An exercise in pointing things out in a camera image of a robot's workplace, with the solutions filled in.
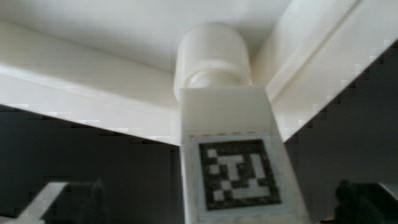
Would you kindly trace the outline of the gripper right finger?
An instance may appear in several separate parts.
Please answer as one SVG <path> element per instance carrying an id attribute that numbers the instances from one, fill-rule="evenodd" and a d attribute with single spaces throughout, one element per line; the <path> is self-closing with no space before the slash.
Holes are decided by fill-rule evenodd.
<path id="1" fill-rule="evenodd" d="M 354 183 L 336 188 L 334 216 L 322 224 L 398 224 L 398 182 Z"/>

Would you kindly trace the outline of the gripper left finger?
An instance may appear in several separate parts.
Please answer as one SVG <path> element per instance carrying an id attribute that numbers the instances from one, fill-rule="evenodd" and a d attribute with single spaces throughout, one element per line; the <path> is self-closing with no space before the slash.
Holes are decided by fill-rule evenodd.
<path id="1" fill-rule="evenodd" d="M 103 182 L 50 182 L 11 224 L 110 224 Z"/>

